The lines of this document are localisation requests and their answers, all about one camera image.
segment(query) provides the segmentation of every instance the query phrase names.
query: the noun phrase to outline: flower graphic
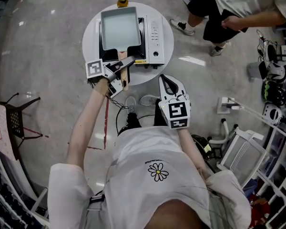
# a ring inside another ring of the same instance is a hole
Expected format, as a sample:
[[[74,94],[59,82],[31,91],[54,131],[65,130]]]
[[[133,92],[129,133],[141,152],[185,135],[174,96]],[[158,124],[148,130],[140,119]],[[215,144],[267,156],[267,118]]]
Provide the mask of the flower graphic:
[[[163,164],[153,164],[152,166],[149,166],[150,168],[148,169],[148,171],[151,173],[151,176],[154,177],[155,181],[163,181],[164,179],[166,179],[166,177],[168,176],[168,172],[162,170],[163,169]]]

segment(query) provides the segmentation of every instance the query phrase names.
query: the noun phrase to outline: wooden handle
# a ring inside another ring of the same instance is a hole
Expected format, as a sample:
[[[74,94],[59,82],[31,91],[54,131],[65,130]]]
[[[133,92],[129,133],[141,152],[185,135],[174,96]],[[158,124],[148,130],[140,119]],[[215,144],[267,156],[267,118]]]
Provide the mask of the wooden handle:
[[[127,51],[118,52],[119,60],[127,58]],[[123,86],[123,91],[128,91],[128,67],[121,70],[121,81]]]

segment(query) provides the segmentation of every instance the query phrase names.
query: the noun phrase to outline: gray floor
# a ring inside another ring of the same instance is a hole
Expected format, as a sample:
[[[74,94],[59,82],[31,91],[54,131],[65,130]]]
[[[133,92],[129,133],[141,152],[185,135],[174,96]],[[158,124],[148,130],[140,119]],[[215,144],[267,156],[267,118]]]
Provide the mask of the gray floor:
[[[187,18],[187,8],[182,0],[130,0],[141,2],[157,9],[164,17]],[[40,96],[41,101],[25,110],[25,127],[50,135],[49,138],[25,141],[20,153],[30,179],[47,186],[50,167],[63,162],[66,156],[72,126],[91,93],[85,80],[82,36],[89,21],[102,9],[116,0],[24,0],[13,1],[9,6],[12,18],[6,22],[7,32],[0,40],[0,98],[21,93],[13,104],[20,104]],[[220,57],[210,57],[209,42],[203,40],[204,24],[196,28],[192,37],[173,29],[174,52],[163,73],[182,81],[192,103],[191,133],[219,135],[222,131],[220,120],[225,117],[230,128],[238,123],[242,130],[267,132],[261,122],[246,112],[217,115],[219,96],[235,97],[240,102],[263,110],[261,81],[250,83],[246,65],[257,60],[258,36],[254,28],[241,33],[231,40],[231,45]],[[270,40],[280,40],[271,28],[261,29]],[[180,60],[191,56],[206,62],[206,66]],[[133,95],[137,101],[142,95],[158,94],[157,78],[133,86],[115,100],[123,103]],[[104,149],[105,107],[99,115],[85,160],[85,173],[95,192],[104,183],[106,168],[111,162],[114,150],[115,116],[119,110],[109,104],[108,131]],[[150,107],[138,106],[139,116],[152,114]],[[126,119],[122,111],[118,126]],[[151,125],[152,117],[142,119],[142,125]]]

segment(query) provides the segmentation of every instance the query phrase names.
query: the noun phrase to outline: yellow bottle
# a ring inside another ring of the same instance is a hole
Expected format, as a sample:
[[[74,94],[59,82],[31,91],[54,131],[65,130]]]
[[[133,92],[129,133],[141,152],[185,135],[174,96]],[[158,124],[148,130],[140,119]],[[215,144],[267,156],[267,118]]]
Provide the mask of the yellow bottle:
[[[128,0],[118,0],[118,8],[124,8],[128,6]]]

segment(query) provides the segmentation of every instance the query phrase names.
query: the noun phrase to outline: black chair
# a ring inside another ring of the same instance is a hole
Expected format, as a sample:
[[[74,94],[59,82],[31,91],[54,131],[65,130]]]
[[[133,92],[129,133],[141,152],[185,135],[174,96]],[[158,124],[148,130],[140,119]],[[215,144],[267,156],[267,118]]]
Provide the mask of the black chair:
[[[22,139],[21,143],[18,145],[17,148],[19,148],[21,146],[21,144],[23,143],[24,140],[36,139],[36,138],[43,136],[41,134],[39,136],[25,137],[24,136],[24,129],[23,129],[23,121],[22,121],[22,111],[25,108],[27,108],[28,106],[30,106],[31,104],[33,104],[34,102],[40,100],[41,98],[40,97],[35,98],[35,99],[33,99],[33,100],[31,100],[31,101],[27,102],[26,104],[23,104],[19,107],[15,107],[13,105],[8,104],[9,101],[13,97],[18,96],[18,95],[19,95],[19,93],[14,94],[6,102],[0,101],[0,105],[4,106],[6,108],[6,120],[7,120],[7,126],[8,126],[9,132],[11,131],[15,136]]]

